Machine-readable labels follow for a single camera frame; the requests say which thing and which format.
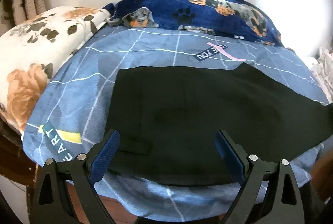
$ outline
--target pink ribbon print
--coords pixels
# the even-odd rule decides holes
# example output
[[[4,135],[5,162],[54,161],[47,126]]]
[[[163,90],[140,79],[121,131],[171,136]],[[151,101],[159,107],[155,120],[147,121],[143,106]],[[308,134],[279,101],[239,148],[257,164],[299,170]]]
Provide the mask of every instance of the pink ribbon print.
[[[229,59],[234,60],[234,61],[240,61],[240,62],[245,62],[245,59],[237,59],[234,56],[230,55],[229,53],[225,52],[225,50],[222,47],[219,47],[217,45],[214,45],[210,42],[206,43],[212,47],[215,47],[215,49],[217,49],[220,53],[222,53],[224,56],[227,56]]]

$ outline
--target paw print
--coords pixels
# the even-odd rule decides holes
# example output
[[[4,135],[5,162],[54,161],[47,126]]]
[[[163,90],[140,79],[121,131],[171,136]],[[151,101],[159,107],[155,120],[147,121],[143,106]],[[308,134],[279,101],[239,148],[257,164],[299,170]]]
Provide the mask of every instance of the paw print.
[[[180,8],[178,9],[178,13],[172,14],[172,17],[177,19],[178,25],[191,25],[192,19],[195,18],[195,14],[191,13],[189,8],[186,8],[185,10]]]

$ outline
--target floral blanket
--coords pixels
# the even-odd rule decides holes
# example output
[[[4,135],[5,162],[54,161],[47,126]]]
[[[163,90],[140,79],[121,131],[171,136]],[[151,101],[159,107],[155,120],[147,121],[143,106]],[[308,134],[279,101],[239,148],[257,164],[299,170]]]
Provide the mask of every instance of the floral blanket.
[[[110,17],[105,9],[57,7],[0,37],[0,116],[23,134],[51,78]]]
[[[282,46],[281,34],[260,9],[243,0],[122,0],[111,25],[201,32]]]

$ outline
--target bed sheet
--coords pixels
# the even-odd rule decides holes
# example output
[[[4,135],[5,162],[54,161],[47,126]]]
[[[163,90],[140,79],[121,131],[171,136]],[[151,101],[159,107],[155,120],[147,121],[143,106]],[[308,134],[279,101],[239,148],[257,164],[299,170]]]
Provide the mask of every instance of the bed sheet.
[[[117,71],[138,66],[191,66],[235,69],[243,61],[312,100],[327,98],[299,57],[284,47],[240,39],[160,28],[104,26],[59,70],[40,97],[23,139],[25,153],[44,165],[47,158],[70,160],[100,142]],[[59,137],[42,131],[51,122]],[[320,154],[333,147],[333,137],[291,162],[297,183],[310,180]],[[263,182],[257,198],[266,191]],[[116,198],[132,214],[160,221],[190,221],[225,213],[239,184],[169,187],[107,172],[95,184],[100,195]]]

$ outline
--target silver bolt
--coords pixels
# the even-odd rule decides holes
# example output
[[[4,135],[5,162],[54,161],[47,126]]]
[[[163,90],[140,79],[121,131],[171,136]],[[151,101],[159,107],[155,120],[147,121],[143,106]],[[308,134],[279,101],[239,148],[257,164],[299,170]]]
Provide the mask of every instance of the silver bolt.
[[[45,163],[46,165],[50,165],[53,163],[53,159],[52,158],[46,159]]]
[[[285,165],[285,166],[288,166],[288,165],[289,165],[289,162],[288,162],[288,160],[286,160],[286,159],[282,159],[282,160],[281,160],[281,163],[282,163],[283,165]]]
[[[78,159],[79,160],[85,160],[86,159],[86,154],[79,154]]]
[[[255,154],[250,154],[249,159],[251,159],[252,161],[257,161],[258,157]]]

